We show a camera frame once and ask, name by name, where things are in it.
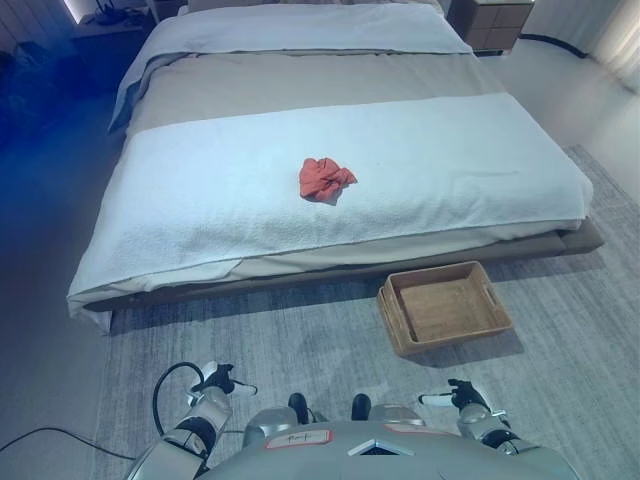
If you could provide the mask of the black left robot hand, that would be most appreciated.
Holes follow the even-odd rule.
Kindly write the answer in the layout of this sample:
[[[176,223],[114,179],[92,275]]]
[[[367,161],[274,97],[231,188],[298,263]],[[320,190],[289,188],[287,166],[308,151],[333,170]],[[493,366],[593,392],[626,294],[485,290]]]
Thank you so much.
[[[211,361],[200,369],[203,379],[197,375],[196,380],[189,387],[189,391],[201,392],[204,388],[218,387],[226,395],[254,396],[258,393],[258,388],[255,385],[233,379],[230,376],[232,370],[233,365],[231,364],[219,364]]]

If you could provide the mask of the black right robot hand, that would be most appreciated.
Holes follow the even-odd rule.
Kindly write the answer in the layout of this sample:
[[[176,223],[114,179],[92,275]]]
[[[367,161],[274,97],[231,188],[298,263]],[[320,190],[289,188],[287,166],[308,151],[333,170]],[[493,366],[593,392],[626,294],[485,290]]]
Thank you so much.
[[[483,394],[477,390],[470,381],[449,379],[447,381],[450,390],[437,394],[420,394],[418,403],[423,406],[455,407],[459,411],[471,404],[484,407],[493,416],[505,415],[504,410],[492,410]]]

